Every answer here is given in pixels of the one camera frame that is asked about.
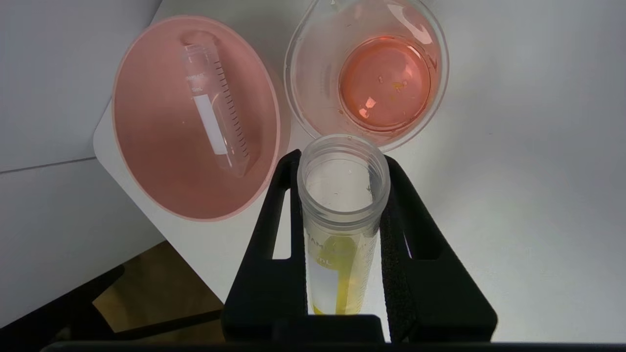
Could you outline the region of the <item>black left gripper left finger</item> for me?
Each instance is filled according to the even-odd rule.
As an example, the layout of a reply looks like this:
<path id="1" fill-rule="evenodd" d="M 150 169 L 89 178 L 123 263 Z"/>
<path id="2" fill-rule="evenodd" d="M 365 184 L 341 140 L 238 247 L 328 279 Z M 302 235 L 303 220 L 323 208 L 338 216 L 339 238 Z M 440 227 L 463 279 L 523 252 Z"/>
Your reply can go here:
<path id="1" fill-rule="evenodd" d="M 307 315 L 306 239 L 297 189 L 300 150 L 279 160 L 246 252 L 222 310 L 228 342 L 268 341 L 275 323 Z M 274 259 L 286 192 L 290 193 L 291 254 Z"/>

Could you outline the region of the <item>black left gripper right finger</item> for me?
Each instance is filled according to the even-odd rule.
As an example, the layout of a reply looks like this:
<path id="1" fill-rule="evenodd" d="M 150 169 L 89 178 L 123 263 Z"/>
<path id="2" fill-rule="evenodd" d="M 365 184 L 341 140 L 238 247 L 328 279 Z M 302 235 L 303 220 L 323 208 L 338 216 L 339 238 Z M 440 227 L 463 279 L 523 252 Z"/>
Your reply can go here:
<path id="1" fill-rule="evenodd" d="M 443 236 L 400 164 L 385 158 L 381 273 L 391 342 L 489 343 L 494 308 Z"/>

